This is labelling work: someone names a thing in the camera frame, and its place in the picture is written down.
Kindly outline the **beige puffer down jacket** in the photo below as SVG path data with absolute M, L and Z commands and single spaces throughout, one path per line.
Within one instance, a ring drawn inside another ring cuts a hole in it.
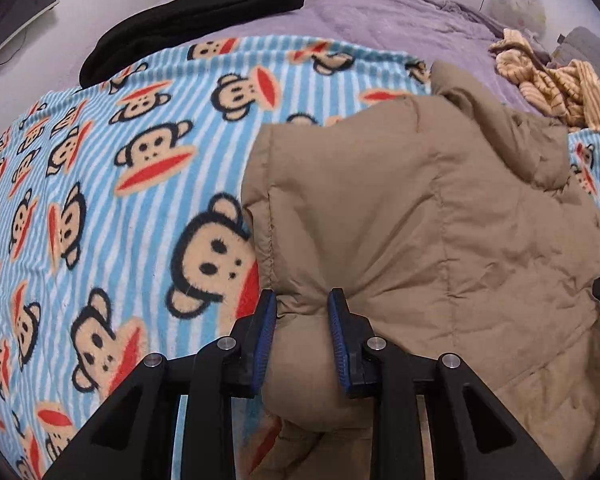
M 327 296 L 403 349 L 459 354 L 568 479 L 600 463 L 600 210 L 567 129 L 435 62 L 428 96 L 262 126 L 242 204 L 278 301 L 257 479 L 363 479 L 373 408 L 339 385 Z

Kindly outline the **beige striped fleece garment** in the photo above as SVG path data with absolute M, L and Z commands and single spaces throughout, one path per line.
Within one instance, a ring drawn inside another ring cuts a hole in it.
M 600 77 L 591 63 L 572 60 L 548 67 L 522 33 L 509 28 L 489 51 L 495 55 L 496 71 L 543 115 L 560 120 L 572 131 L 600 131 Z

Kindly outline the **blue striped monkey print blanket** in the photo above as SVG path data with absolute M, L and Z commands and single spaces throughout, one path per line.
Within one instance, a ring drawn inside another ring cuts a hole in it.
M 261 287 L 242 180 L 262 126 L 428 96 L 403 52 L 301 36 L 166 49 L 43 96 L 0 139 L 0 452 L 39 479 L 140 359 L 193 352 Z M 282 422 L 239 405 L 238 474 Z

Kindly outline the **grey quilted pillow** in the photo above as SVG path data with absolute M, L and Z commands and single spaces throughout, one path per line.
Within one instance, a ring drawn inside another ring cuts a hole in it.
M 560 65 L 566 65 L 572 60 L 589 62 L 600 77 L 600 37 L 587 28 L 578 26 L 567 36 L 559 37 L 553 58 Z

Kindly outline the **round patterned white pillow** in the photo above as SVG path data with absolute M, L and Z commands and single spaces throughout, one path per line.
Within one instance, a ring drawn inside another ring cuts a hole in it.
M 528 30 L 539 37 L 546 32 L 546 13 L 541 0 L 489 0 L 488 14 L 508 28 Z

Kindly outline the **purple bed cover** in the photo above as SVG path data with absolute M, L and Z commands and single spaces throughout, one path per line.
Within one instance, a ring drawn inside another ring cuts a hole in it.
M 375 50 L 402 51 L 430 64 L 467 70 L 516 110 L 535 108 L 495 68 L 489 47 L 504 26 L 453 0 L 304 0 L 302 9 L 224 28 L 205 36 L 296 35 L 342 40 Z

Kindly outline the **black folded garment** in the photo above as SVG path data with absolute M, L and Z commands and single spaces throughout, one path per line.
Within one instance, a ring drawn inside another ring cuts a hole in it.
M 154 6 L 99 38 L 80 69 L 79 84 L 93 87 L 144 56 L 303 5 L 304 0 L 173 0 Z

